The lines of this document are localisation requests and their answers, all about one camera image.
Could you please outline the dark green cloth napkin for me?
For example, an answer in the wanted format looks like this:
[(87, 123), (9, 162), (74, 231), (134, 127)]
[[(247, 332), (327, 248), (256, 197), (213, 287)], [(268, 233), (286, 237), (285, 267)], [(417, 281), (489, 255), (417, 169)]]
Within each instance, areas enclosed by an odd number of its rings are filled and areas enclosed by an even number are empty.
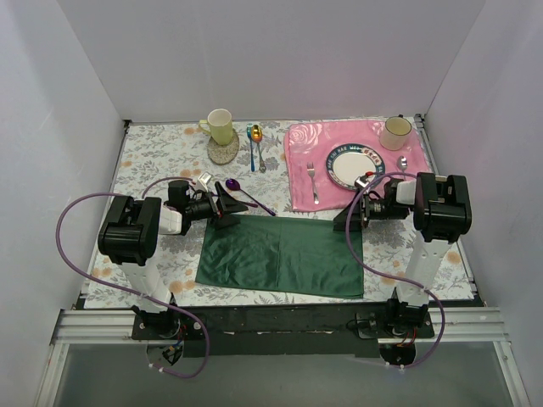
[(238, 215), (208, 226), (195, 280), (215, 287), (362, 298), (364, 271), (329, 220)]

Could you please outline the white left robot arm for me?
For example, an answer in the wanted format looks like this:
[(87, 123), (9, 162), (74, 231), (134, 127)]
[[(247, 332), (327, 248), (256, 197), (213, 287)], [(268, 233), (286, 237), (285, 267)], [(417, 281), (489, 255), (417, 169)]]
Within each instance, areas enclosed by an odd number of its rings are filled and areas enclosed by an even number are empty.
[(196, 220), (207, 220), (215, 229), (235, 226), (240, 223), (235, 214), (249, 209), (220, 183), (211, 192), (209, 178), (204, 176), (194, 187), (187, 180), (170, 181), (166, 201), (130, 196), (111, 201), (98, 234), (98, 250), (120, 267), (132, 289), (143, 296), (175, 303), (154, 257), (159, 236), (184, 236)]

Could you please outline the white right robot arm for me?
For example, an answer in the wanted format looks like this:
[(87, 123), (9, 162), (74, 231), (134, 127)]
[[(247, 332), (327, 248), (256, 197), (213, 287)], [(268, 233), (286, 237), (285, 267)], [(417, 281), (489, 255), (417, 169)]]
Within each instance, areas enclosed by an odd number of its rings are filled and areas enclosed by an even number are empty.
[(375, 275), (396, 281), (383, 310), (355, 318), (357, 328), (383, 332), (390, 337), (415, 334), (430, 325), (428, 303), (441, 263), (459, 237), (472, 225), (472, 210), (465, 176), (434, 173), (377, 175), (367, 172), (355, 181), (355, 196), (333, 218), (333, 229), (345, 234), (362, 232), (370, 220), (404, 220), (412, 217), (416, 238), (405, 275), (392, 276), (362, 267)]

